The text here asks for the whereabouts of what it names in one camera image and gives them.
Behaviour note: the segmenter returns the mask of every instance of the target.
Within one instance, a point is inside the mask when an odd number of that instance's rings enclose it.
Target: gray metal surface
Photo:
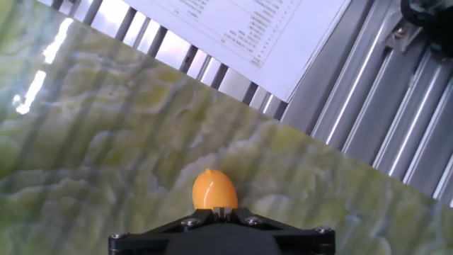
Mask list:
[[[40,1],[453,206],[453,61],[406,33],[399,0],[352,0],[289,104],[186,42],[169,53],[176,36],[120,0]]]
[[[404,176],[404,183],[428,195],[435,189],[453,154],[453,79],[445,89],[432,119]]]
[[[418,66],[373,166],[403,179],[452,72],[430,51]]]
[[[344,153],[373,163],[417,68],[425,45],[421,39],[406,53],[394,50],[389,54],[350,131]]]

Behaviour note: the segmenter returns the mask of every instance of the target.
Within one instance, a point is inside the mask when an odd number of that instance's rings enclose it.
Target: orange plastic egg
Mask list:
[[[238,207],[238,196],[228,176],[220,171],[206,169],[193,184],[194,208]]]

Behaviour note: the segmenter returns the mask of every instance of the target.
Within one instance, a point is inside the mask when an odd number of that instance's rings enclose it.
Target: paper document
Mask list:
[[[350,0],[124,0],[288,102]]]

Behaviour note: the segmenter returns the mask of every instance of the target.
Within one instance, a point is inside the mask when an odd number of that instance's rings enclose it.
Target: metal frame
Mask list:
[[[80,3],[72,2],[70,16]],[[103,2],[92,1],[86,25]],[[129,8],[116,39],[124,40],[136,14]],[[160,27],[148,55],[157,55],[166,34]],[[198,52],[191,45],[175,68],[187,73]],[[196,79],[213,60],[206,56]],[[209,85],[224,86],[228,70],[220,64]],[[252,82],[239,100],[453,205],[452,72],[452,61],[431,53],[423,32],[401,19],[399,0],[352,0],[289,104]]]

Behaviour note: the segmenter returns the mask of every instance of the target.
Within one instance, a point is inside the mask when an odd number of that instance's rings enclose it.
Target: green stone slab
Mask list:
[[[193,212],[208,167],[254,213],[335,228],[337,254],[453,254],[446,205],[49,7],[0,0],[0,254],[107,254],[109,234]]]

